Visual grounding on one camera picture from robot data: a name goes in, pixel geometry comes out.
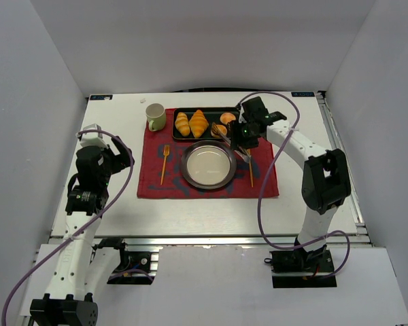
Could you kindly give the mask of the metal serving tongs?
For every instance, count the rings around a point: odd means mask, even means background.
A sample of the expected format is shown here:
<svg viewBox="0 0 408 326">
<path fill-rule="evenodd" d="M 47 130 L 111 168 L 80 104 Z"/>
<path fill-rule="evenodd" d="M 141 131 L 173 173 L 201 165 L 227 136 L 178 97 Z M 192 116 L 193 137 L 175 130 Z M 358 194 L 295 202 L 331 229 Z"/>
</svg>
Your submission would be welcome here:
<svg viewBox="0 0 408 326">
<path fill-rule="evenodd" d="M 222 135 L 221 136 L 221 139 L 230 147 L 230 149 L 231 149 L 231 140 L 227 137 L 227 136 L 224 136 L 224 135 Z M 246 163 L 249 163 L 249 161 L 251 160 L 251 155 L 249 154 L 249 155 L 242 155 L 242 154 L 238 154 L 238 153 L 236 153 L 240 158 L 242 158 L 242 160 L 244 161 L 244 162 L 246 162 Z"/>
</svg>

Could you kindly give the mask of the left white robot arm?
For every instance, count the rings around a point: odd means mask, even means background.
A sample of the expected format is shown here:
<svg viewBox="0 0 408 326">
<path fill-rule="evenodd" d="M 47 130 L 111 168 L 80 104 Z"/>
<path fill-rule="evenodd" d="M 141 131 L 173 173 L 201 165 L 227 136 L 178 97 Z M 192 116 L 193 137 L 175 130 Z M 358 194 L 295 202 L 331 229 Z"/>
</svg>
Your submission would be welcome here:
<svg viewBox="0 0 408 326">
<path fill-rule="evenodd" d="M 67 186 L 65 235 L 53 250 L 58 262 L 44 296 L 31 302 L 30 314 L 38 325 L 95 325 L 99 309 L 95 296 L 109 273 L 121 262 L 120 247 L 93 245 L 104 212 L 115 202 L 109 199 L 112 175 L 128 168 L 134 159 L 119 137 L 112 136 L 118 154 L 100 133 L 79 135 L 77 168 Z"/>
</svg>

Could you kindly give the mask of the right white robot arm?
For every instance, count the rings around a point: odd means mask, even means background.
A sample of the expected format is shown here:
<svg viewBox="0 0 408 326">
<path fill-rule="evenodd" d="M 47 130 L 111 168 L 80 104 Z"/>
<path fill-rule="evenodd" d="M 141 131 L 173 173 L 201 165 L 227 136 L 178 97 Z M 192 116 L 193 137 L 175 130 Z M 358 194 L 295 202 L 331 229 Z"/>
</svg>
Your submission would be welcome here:
<svg viewBox="0 0 408 326">
<path fill-rule="evenodd" d="M 278 111 L 242 117 L 228 126 L 231 148 L 239 153 L 245 155 L 262 138 L 279 147 L 276 158 L 284 152 L 302 168 L 301 195 L 307 208 L 292 249 L 308 255 L 323 252 L 330 223 L 352 190 L 344 152 L 314 143 Z"/>
</svg>

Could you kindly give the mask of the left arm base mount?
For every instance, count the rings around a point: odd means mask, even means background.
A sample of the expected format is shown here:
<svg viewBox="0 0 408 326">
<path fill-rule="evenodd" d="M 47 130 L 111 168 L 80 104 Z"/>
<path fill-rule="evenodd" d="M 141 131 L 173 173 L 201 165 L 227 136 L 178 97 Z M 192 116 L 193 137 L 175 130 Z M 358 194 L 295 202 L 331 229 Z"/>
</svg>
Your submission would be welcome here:
<svg viewBox="0 0 408 326">
<path fill-rule="evenodd" d="M 112 272 L 112 276 L 120 274 L 115 278 L 109 278 L 108 285 L 151 285 L 150 280 L 154 277 L 151 273 L 151 252 L 149 251 L 130 251 L 126 248 L 123 238 L 103 238 L 99 244 L 94 244 L 93 259 L 98 255 L 101 249 L 113 249 L 115 254 L 120 258 L 120 262 Z"/>
</svg>

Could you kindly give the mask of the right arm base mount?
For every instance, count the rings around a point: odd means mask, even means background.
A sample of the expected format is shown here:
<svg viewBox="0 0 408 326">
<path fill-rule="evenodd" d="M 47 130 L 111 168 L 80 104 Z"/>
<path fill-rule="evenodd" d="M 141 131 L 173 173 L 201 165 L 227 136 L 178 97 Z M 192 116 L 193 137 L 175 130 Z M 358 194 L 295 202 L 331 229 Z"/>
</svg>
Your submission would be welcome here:
<svg viewBox="0 0 408 326">
<path fill-rule="evenodd" d="M 332 255 L 327 249 L 318 257 L 305 261 L 298 251 L 271 251 L 264 264 L 271 268 L 274 289 L 335 288 Z"/>
</svg>

